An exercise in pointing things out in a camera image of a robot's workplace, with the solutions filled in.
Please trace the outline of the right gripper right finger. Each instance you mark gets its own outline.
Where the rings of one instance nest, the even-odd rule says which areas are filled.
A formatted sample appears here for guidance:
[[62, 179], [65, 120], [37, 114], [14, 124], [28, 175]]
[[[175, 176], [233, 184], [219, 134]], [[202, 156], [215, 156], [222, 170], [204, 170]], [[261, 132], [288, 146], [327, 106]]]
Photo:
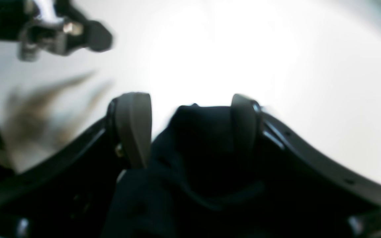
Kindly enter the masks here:
[[381, 238], [381, 184], [328, 158], [245, 95], [233, 96], [231, 118], [235, 147], [265, 183], [282, 236]]

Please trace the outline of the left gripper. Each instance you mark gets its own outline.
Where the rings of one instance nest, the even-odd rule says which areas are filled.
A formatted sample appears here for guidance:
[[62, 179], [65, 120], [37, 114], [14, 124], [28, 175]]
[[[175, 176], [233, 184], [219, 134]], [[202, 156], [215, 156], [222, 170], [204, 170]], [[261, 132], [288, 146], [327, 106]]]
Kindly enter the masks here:
[[[0, 41], [17, 42], [21, 61], [44, 50], [67, 56], [78, 50], [78, 21], [69, 0], [0, 0]], [[113, 36], [99, 21], [85, 21], [79, 46], [93, 52], [112, 48]]]

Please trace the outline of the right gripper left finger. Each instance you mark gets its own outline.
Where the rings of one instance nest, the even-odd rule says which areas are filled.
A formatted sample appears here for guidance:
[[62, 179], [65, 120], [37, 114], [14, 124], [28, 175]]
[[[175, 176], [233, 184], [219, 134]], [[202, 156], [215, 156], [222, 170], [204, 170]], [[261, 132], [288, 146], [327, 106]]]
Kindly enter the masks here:
[[120, 173], [147, 167], [151, 132], [148, 93], [113, 99], [68, 146], [0, 182], [0, 238], [97, 238]]

